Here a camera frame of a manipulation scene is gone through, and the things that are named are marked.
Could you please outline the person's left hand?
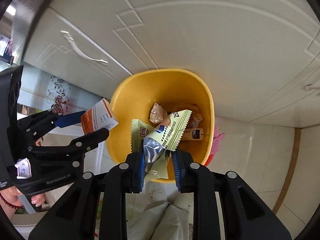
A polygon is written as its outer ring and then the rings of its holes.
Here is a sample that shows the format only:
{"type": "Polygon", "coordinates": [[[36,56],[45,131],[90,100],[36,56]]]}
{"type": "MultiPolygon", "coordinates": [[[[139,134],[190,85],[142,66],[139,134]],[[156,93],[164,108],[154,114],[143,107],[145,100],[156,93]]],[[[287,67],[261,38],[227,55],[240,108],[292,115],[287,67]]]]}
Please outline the person's left hand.
{"type": "MultiPolygon", "coordinates": [[[[9,219],[11,219],[16,212],[14,207],[23,206],[18,198],[22,195],[22,192],[20,192],[15,186],[1,190],[1,207],[9,219]]],[[[46,196],[44,193],[31,197],[31,203],[36,207],[41,206],[45,201],[46,196]]]]}

